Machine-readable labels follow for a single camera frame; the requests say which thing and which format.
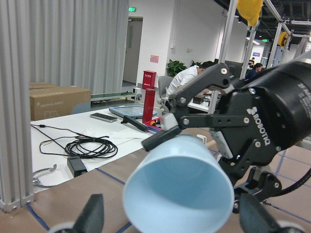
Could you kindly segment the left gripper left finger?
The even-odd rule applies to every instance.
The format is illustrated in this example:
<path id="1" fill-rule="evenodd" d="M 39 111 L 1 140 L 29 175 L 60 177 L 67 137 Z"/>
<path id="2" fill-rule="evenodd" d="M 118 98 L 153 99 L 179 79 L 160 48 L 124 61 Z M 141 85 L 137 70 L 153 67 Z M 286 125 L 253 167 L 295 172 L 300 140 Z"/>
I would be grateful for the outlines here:
<path id="1" fill-rule="evenodd" d="M 104 228 L 104 197 L 93 194 L 75 222 L 55 225 L 49 233 L 101 233 Z"/>

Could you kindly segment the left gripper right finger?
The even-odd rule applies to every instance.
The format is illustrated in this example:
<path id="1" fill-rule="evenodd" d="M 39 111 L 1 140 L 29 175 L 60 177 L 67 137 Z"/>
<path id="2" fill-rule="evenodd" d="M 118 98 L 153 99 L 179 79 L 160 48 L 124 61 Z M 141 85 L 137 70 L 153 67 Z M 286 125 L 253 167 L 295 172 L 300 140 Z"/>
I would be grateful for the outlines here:
<path id="1" fill-rule="evenodd" d="M 244 233 L 304 233 L 305 231 L 291 223 L 280 225 L 250 194 L 240 197 L 240 226 Z"/>

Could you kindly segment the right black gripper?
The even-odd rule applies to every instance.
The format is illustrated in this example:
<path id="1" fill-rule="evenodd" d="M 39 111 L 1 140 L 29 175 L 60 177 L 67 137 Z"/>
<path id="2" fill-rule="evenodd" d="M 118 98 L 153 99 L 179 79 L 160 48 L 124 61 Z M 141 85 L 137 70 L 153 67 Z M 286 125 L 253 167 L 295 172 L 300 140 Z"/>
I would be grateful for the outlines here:
<path id="1" fill-rule="evenodd" d="M 141 142 L 145 150 L 174 138 L 183 129 L 210 127 L 222 155 L 220 166 L 236 183 L 251 165 L 269 164 L 278 151 L 310 135 L 310 56 L 265 70 L 253 82 L 222 97 L 217 114 L 190 114 L 188 103 L 202 90 L 229 87 L 228 71 L 224 63 L 208 67 L 170 95 L 171 111 L 162 117 L 162 131 Z M 246 182 L 234 187 L 233 213 L 239 213 L 243 193 L 263 201 L 281 190 L 273 173 L 252 167 Z"/>

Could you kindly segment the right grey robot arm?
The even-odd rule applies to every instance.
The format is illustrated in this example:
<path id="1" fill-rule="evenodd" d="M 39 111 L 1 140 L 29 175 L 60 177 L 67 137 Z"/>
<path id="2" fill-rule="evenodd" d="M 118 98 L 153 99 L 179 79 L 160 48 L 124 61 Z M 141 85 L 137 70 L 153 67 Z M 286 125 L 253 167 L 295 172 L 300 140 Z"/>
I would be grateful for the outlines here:
<path id="1" fill-rule="evenodd" d="M 226 64 L 208 67 L 169 96 L 171 110 L 161 120 L 161 131 L 142 145 L 150 151 L 183 129 L 208 127 L 221 153 L 219 164 L 235 187 L 237 213 L 243 193 L 263 201 L 293 192 L 311 176 L 306 173 L 285 189 L 269 172 L 254 177 L 259 166 L 311 133 L 311 54 L 266 69 L 242 87 L 230 82 Z M 189 101 L 205 88 L 223 92 L 215 112 L 191 114 Z"/>

